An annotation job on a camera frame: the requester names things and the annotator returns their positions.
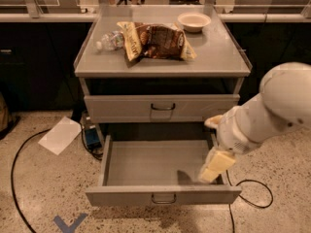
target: blue tape cross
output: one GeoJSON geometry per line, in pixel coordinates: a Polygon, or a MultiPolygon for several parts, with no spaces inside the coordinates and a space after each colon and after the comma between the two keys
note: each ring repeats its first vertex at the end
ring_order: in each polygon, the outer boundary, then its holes
{"type": "Polygon", "coordinates": [[[82,221],[87,217],[87,214],[80,214],[79,217],[71,224],[69,227],[68,225],[61,219],[60,216],[56,216],[54,218],[54,222],[57,224],[58,228],[63,233],[74,233],[76,228],[82,223],[82,221]]]}

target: water bottle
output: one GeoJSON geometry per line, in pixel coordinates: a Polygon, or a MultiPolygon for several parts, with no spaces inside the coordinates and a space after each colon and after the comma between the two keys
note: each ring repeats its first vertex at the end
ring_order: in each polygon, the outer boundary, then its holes
{"type": "Polygon", "coordinates": [[[119,50],[123,48],[124,39],[120,31],[112,31],[104,34],[100,41],[96,42],[98,51],[102,50],[119,50]]]}

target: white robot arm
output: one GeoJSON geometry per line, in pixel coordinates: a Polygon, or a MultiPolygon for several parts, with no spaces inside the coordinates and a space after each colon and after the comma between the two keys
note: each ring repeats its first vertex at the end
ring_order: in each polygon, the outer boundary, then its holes
{"type": "Polygon", "coordinates": [[[219,147],[201,170],[203,182],[233,165],[236,153],[256,150],[266,139],[300,127],[311,128],[311,66],[292,62],[274,67],[262,78],[258,95],[216,119],[205,121],[216,128],[219,147]]]}

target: closed drawer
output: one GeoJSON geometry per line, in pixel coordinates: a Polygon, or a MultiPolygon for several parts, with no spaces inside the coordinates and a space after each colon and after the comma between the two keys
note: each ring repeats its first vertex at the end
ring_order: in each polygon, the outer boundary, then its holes
{"type": "Polygon", "coordinates": [[[106,137],[92,206],[203,205],[233,203],[241,187],[197,180],[209,147],[204,140],[112,141],[106,137]]]}
{"type": "Polygon", "coordinates": [[[239,95],[86,96],[93,122],[202,121],[223,114],[239,95]]]}

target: snack bag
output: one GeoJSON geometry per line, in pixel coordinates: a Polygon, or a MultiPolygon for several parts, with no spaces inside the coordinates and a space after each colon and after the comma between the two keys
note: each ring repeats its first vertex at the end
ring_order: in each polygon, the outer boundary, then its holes
{"type": "Polygon", "coordinates": [[[186,39],[185,32],[174,24],[145,24],[121,21],[124,47],[129,61],[139,57],[194,59],[196,54],[186,39]]]}

